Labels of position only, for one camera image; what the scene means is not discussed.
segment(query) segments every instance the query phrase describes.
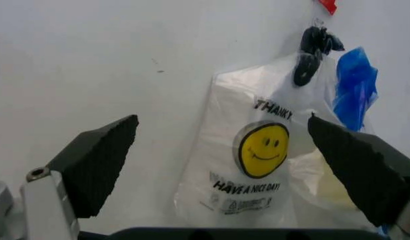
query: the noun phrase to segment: yellow smiley face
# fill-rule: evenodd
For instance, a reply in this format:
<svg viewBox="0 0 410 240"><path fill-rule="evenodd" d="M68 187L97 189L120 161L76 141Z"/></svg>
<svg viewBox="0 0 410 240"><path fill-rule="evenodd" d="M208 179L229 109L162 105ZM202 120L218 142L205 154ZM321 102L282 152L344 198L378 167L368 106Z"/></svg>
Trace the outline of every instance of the yellow smiley face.
<svg viewBox="0 0 410 240"><path fill-rule="evenodd" d="M252 128L240 140L233 153L238 166L249 177L260 179L271 174L287 157L289 133L280 123L262 123Z"/></svg>

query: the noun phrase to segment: red object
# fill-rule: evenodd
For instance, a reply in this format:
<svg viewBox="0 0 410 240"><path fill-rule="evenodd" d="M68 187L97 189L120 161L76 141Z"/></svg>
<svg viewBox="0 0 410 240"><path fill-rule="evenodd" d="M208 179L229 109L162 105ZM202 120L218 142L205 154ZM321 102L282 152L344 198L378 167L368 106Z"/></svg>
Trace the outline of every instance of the red object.
<svg viewBox="0 0 410 240"><path fill-rule="evenodd" d="M319 2L333 15L336 12L336 0L319 0Z"/></svg>

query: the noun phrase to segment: bolt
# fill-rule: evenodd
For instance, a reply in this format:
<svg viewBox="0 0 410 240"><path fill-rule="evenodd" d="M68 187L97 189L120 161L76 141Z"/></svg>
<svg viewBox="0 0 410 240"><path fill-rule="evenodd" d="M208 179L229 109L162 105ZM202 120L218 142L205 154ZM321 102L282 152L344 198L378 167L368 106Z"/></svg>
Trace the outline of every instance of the bolt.
<svg viewBox="0 0 410 240"><path fill-rule="evenodd" d="M27 174L25 179L27 180L28 183L30 183L34 180L38 180L38 179L44 178L46 176L49 176L50 174L51 174L50 169L47 168L46 166L38 167L38 168L35 168L35 169L31 170Z"/></svg>

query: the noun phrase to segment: blue plastic bag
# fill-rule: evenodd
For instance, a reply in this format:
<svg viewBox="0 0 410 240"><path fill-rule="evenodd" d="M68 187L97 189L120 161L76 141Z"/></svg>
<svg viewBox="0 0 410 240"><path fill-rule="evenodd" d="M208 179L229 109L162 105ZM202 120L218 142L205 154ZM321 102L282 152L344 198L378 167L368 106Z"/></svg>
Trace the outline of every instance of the blue plastic bag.
<svg viewBox="0 0 410 240"><path fill-rule="evenodd" d="M352 131L362 128L365 112L378 97L377 73L377 68L370 65L362 47L349 51L338 60L333 111Z"/></svg>

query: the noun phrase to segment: white table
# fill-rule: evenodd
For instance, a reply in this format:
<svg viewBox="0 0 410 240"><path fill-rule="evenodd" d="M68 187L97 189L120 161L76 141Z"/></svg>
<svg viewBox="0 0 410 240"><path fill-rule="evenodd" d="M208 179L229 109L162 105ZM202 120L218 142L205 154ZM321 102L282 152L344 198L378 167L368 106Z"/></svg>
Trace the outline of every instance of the white table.
<svg viewBox="0 0 410 240"><path fill-rule="evenodd" d="M410 0L337 4L329 17L309 0L0 0L0 180L17 192L79 132L138 114L116 188L82 229L178 225L211 76L295 51L313 16L365 48L379 69L374 130L410 157Z"/></svg>

